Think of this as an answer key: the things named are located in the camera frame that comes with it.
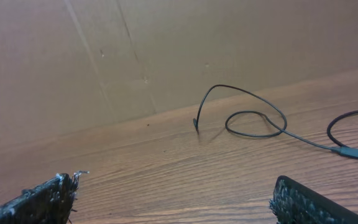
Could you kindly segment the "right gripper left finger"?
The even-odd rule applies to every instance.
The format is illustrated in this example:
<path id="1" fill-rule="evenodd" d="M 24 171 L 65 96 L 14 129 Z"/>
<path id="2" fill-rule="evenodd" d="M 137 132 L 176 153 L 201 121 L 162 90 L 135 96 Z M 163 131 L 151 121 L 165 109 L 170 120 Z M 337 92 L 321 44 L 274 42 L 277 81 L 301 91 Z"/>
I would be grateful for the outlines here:
<path id="1" fill-rule="evenodd" d="M 80 175 L 56 174 L 33 189 L 24 189 L 0 206 L 0 224 L 69 223 Z"/>

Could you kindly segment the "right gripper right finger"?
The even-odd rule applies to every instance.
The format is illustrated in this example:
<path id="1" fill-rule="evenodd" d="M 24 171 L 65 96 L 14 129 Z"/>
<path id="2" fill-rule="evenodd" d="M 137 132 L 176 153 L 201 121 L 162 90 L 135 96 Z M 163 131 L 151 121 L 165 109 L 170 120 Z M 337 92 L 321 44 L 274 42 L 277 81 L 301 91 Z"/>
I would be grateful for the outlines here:
<path id="1" fill-rule="evenodd" d="M 358 224 L 358 214 L 281 175 L 269 209 L 280 224 Z"/>

